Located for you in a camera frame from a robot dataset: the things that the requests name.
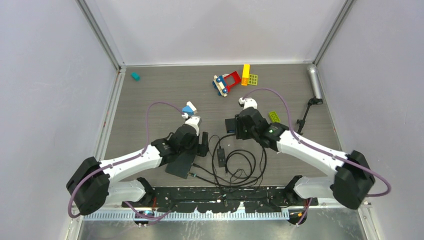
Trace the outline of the green toy brick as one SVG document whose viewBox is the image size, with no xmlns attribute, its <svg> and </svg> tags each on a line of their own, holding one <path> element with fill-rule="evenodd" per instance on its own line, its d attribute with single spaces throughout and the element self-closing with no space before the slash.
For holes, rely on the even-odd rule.
<svg viewBox="0 0 424 240">
<path fill-rule="evenodd" d="M 281 119 L 276 111 L 270 111 L 268 117 L 272 123 L 280 123 Z"/>
</svg>

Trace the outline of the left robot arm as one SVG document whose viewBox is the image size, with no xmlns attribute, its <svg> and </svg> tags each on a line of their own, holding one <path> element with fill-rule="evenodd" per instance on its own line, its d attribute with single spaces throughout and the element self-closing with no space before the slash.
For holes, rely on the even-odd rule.
<svg viewBox="0 0 424 240">
<path fill-rule="evenodd" d="M 66 184 L 71 195 L 69 216 L 87 216 L 104 205 L 125 201 L 148 207 L 155 195 L 149 182 L 143 177 L 125 179 L 162 166 L 166 173 L 186 179 L 195 158 L 208 154 L 208 137 L 208 132 L 198 134 L 193 126 L 183 124 L 168 137 L 127 155 L 103 161 L 86 158 Z"/>
</svg>

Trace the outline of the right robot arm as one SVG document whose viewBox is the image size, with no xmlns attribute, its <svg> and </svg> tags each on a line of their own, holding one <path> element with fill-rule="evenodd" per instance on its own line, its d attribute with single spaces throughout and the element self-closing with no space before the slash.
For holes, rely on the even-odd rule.
<svg viewBox="0 0 424 240">
<path fill-rule="evenodd" d="M 375 183 L 365 156 L 354 150 L 350 154 L 324 147 L 292 133 L 288 126 L 269 123 L 260 112 L 248 107 L 235 115 L 237 139 L 255 140 L 261 147 L 293 156 L 315 167 L 324 177 L 296 175 L 286 186 L 285 198 L 299 205 L 309 198 L 331 198 L 348 209 L 356 210 Z"/>
</svg>

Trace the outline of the black network switch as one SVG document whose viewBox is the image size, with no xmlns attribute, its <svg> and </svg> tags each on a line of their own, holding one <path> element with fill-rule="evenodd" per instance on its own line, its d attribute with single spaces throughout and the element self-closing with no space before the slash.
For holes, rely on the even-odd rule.
<svg viewBox="0 0 424 240">
<path fill-rule="evenodd" d="M 235 133 L 236 131 L 236 120 L 235 118 L 227 118 L 224 120 L 225 131 L 227 134 Z"/>
</svg>

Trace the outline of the blue white toy brick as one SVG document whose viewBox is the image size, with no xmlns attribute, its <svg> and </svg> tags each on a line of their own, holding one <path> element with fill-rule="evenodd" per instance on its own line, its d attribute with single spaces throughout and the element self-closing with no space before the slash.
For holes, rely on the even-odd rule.
<svg viewBox="0 0 424 240">
<path fill-rule="evenodd" d="M 198 112 L 197 108 L 191 101 L 188 101 L 181 111 L 184 116 L 187 116 L 187 118 L 194 116 Z"/>
</svg>

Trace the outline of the silver microphone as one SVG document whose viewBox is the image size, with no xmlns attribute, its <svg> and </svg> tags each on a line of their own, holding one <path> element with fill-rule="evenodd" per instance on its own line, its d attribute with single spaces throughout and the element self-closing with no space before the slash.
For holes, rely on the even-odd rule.
<svg viewBox="0 0 424 240">
<path fill-rule="evenodd" d="M 321 90 L 321 85 L 320 85 L 320 80 L 319 80 L 319 73 L 318 73 L 317 67 L 314 64 L 308 65 L 307 66 L 307 73 L 308 73 L 308 76 L 309 76 L 309 79 L 310 79 L 314 98 L 317 99 L 318 101 L 322 101 L 323 95 L 322 95 L 322 90 Z"/>
</svg>

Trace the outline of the black mini tripod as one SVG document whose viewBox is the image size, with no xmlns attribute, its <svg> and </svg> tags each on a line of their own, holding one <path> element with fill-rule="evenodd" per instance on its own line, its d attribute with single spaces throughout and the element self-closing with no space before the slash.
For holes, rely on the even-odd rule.
<svg viewBox="0 0 424 240">
<path fill-rule="evenodd" d="M 299 135 L 303 135 L 302 130 L 303 130 L 304 126 L 305 126 L 306 118 L 307 118 L 307 115 L 309 113 L 310 107 L 313 106 L 313 105 L 322 105 L 323 102 L 324 101 L 323 101 L 322 98 L 316 98 L 316 97 L 310 98 L 308 100 L 307 107 L 306 107 L 306 110 L 304 112 L 303 118 L 296 120 L 296 124 L 298 125 L 297 133 Z"/>
</svg>

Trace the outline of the black power adapter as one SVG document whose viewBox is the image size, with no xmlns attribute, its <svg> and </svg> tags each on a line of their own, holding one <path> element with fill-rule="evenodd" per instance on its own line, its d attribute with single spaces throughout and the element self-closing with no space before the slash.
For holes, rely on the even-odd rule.
<svg viewBox="0 0 424 240">
<path fill-rule="evenodd" d="M 223 148 L 217 149 L 217 160 L 218 160 L 218 167 L 223 168 L 226 166 L 226 154 L 225 150 Z"/>
</svg>

